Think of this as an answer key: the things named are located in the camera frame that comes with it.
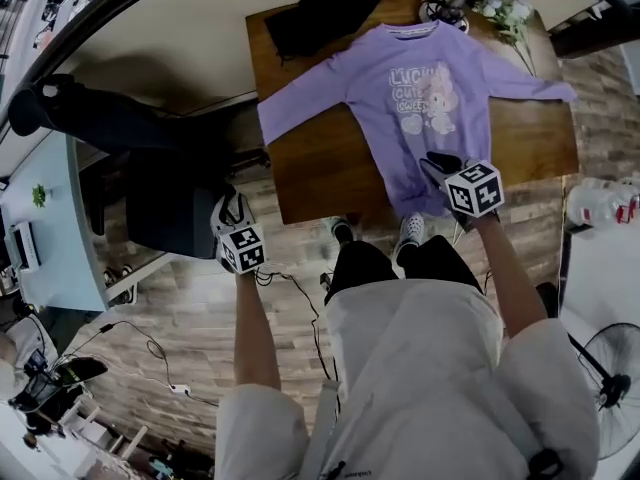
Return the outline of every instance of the white table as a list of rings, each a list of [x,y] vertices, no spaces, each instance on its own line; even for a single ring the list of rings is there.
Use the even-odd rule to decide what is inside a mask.
[[[50,191],[44,208],[32,189]],[[177,257],[160,255],[107,288],[91,242],[80,193],[75,139],[51,132],[27,157],[0,197],[5,228],[31,222],[41,266],[20,272],[22,298],[36,307],[106,311],[109,300]]]

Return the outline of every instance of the sweatshirt sleeve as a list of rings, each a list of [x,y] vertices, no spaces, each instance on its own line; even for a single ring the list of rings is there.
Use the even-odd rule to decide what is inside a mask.
[[[578,96],[565,82],[551,82],[532,77],[511,62],[486,48],[481,49],[481,62],[489,96],[513,100],[573,101]]]
[[[334,55],[258,105],[265,144],[345,100],[346,83]]]

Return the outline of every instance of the black sock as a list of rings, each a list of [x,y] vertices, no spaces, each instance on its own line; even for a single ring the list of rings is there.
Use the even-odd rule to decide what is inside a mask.
[[[338,226],[334,231],[334,235],[340,244],[353,242],[353,233],[351,232],[351,228],[345,224]]]
[[[411,259],[413,255],[418,250],[418,246],[414,244],[407,244],[400,248],[400,252],[398,253],[398,257],[396,258],[396,263],[401,268],[406,268],[407,265],[411,263]]]

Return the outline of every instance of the wood plank flooring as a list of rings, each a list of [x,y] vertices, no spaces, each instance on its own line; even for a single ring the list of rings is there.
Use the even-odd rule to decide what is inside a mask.
[[[620,177],[640,169],[640,106],[619,50],[565,62],[563,73],[580,95],[573,115],[582,173]],[[264,270],[296,276],[322,313],[324,291],[319,276],[335,264],[337,244],[320,222],[283,226],[270,178],[238,188],[249,197],[265,229],[270,262]],[[529,275],[535,283],[553,280],[559,263],[561,180],[521,185],[509,190],[507,198],[501,218]],[[107,209],[106,226],[105,237],[95,240],[105,265],[121,268],[155,254],[127,241],[124,203]],[[360,226],[364,239],[390,253],[398,222],[389,211],[363,217]],[[429,230],[451,237],[453,221],[430,221]],[[457,249],[484,283],[488,267],[477,234],[463,236]],[[491,282],[488,289],[493,299]],[[289,281],[276,278],[260,293],[275,335],[283,389],[302,404],[311,426],[324,378],[313,343],[313,314]],[[172,382],[189,384],[193,396],[216,402],[233,385],[234,305],[233,277],[217,263],[177,261],[141,283],[138,304],[101,315],[79,333],[73,345],[107,322],[126,319],[164,347]],[[322,318],[320,326],[324,329]],[[324,330],[320,341],[325,360],[330,360]],[[118,325],[82,352],[99,354],[110,362],[109,372],[90,386],[103,409],[99,419],[104,424],[129,438],[147,425],[149,433],[143,444],[149,447],[158,447],[162,438],[184,439],[201,451],[214,452],[216,409],[178,397],[158,382],[141,377],[166,383],[164,363],[148,352],[146,338],[130,326]]]

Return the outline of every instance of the wooden table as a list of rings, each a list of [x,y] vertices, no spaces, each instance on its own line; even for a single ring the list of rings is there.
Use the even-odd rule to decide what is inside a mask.
[[[312,66],[345,50],[369,29],[387,23],[417,23],[421,0],[382,0],[356,34],[340,38],[313,57],[281,65],[264,19],[291,6],[247,17],[251,58],[260,101]],[[513,49],[501,43],[494,27],[469,13],[471,35],[526,70]],[[536,14],[529,30],[536,74],[560,80],[560,67],[547,32]],[[490,100],[492,161],[505,186],[578,172],[569,105],[552,101]],[[280,137],[269,146],[282,220],[285,224],[343,215],[375,213],[389,206],[382,178],[360,126],[345,104],[336,105]]]

